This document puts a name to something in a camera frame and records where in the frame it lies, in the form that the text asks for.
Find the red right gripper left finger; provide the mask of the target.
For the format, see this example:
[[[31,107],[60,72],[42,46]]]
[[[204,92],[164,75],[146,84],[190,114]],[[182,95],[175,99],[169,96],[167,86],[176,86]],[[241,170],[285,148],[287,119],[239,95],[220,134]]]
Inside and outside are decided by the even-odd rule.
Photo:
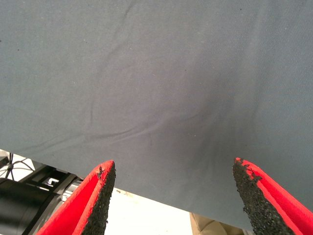
[[[103,235],[115,178],[113,160],[96,166],[37,234]]]

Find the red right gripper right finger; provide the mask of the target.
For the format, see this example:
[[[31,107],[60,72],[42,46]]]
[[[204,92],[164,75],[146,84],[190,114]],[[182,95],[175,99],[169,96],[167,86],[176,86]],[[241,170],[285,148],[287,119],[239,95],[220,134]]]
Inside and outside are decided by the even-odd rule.
[[[311,235],[313,213],[260,167],[235,158],[237,191],[256,235]]]

